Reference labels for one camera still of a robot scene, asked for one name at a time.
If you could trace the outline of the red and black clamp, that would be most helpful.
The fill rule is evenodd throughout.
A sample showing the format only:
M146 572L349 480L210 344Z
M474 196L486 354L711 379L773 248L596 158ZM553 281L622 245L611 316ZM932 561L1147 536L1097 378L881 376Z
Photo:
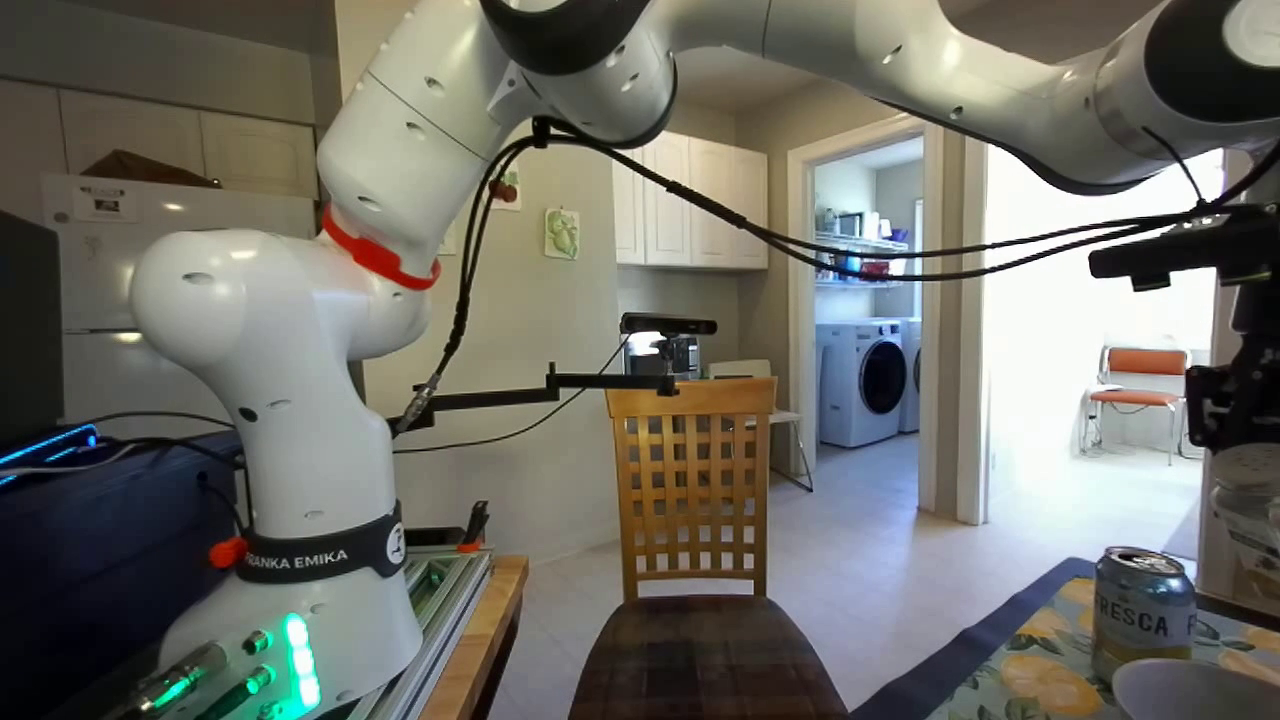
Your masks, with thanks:
M483 547L489 518L489 501L476 501L471 507L468 523L463 529L463 536L460 543L454 547L458 553L474 553Z

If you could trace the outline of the white cabinets over refrigerator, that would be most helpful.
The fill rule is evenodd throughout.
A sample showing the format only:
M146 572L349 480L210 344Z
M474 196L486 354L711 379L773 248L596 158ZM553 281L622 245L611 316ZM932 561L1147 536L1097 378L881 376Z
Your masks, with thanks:
M308 126L0 79L0 161L81 176L115 151L225 190L320 196Z

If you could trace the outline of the white folding table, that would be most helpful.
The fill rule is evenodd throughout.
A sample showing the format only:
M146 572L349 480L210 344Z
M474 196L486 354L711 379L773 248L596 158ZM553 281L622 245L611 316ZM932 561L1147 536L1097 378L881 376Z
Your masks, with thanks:
M771 361L767 359L712 363L705 370L705 378L709 380L767 377L774 377ZM771 465L771 471L783 478L790 484L796 486L797 488L812 495L815 492L815 483L812 465L800 433L801 419L803 416L799 413L781 407L773 409L769 418L771 428L781 427L786 429L788 437L788 451L783 459L785 462L781 466L778 464Z

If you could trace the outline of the row of white washing machines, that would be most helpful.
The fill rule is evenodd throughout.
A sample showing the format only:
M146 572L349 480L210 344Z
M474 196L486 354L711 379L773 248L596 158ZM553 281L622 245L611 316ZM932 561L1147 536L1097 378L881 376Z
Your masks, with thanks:
M919 432L920 319L818 324L815 341L819 442L859 448Z

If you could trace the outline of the white refrigerator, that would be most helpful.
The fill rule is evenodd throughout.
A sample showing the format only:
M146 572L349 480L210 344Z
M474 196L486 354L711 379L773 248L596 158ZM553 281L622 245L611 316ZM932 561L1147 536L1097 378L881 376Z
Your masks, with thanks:
M252 228L308 237L314 201L87 176L41 178L45 225L58 233L67 420L104 436L180 437L228 420L191 373L145 342L128 291L145 250L178 231Z

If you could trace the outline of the dark blue box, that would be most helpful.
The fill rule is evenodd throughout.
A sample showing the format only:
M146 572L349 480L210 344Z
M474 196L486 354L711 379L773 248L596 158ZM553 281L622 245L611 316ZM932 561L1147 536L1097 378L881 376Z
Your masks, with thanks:
M108 446L47 473L0 471L0 720L44 720L118 669L133 682L223 573L241 441Z

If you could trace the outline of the floral tablecloth with blue border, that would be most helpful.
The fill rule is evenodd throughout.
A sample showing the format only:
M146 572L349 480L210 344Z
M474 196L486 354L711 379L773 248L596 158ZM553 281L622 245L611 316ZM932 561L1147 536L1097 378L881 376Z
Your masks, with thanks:
M1097 561L1062 561L850 720L1130 720L1092 667ZM1280 685L1280 618L1197 589L1196 602L1187 661Z

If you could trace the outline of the clear glass container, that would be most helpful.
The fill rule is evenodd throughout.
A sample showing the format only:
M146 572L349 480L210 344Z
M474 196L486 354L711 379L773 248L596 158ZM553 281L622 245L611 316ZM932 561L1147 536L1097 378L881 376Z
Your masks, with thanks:
M1228 550L1217 593L1280 618L1280 445L1213 451L1210 479L1212 525Z

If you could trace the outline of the wooden chair with plaid cushion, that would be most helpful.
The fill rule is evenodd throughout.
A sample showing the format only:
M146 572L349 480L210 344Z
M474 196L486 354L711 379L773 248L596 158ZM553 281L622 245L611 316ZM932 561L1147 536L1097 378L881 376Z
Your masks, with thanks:
M568 720L849 720L767 594L774 397L772 377L607 392L623 600Z

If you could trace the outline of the orange chair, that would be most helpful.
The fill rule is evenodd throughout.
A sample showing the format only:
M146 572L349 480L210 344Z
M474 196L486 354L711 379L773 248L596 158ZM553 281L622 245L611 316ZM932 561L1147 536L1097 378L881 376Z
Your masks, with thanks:
M1100 456L1106 450L1105 415L1161 413L1167 436L1162 451L1167 466L1184 455L1185 373L1192 352L1184 348L1105 345L1097 374L1082 392L1076 415L1076 452Z

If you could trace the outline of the fruit wall picture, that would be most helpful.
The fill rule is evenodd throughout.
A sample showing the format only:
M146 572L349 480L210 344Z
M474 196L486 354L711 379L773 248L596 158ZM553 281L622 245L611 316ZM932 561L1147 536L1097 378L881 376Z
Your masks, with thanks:
M543 252L547 258L576 261L581 249L580 214L564 208L548 208L543 222Z

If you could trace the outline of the laundry shelf with bottles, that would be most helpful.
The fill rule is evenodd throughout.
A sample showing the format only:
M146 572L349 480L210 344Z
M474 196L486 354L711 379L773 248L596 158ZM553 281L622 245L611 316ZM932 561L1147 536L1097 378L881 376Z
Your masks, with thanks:
M893 284L906 270L913 233L876 211L820 209L814 241L819 284Z

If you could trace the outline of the black monitor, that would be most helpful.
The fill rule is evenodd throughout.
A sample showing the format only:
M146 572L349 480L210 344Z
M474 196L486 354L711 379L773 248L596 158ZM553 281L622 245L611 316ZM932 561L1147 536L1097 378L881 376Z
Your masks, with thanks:
M0 210L0 450L63 415L58 234Z

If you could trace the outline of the white bowl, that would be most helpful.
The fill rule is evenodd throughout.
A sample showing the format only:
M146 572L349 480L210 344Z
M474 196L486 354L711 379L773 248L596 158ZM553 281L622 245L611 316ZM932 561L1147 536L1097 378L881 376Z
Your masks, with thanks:
M1280 720L1280 685L1208 664L1138 660L1111 687L1130 720Z

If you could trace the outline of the silver soda can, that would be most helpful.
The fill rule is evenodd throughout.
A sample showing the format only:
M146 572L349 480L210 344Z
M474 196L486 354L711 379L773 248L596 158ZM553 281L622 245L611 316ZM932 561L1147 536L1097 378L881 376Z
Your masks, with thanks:
M1092 667L1105 683L1143 659L1189 660L1196 589L1181 562L1130 546L1107 547L1094 565Z

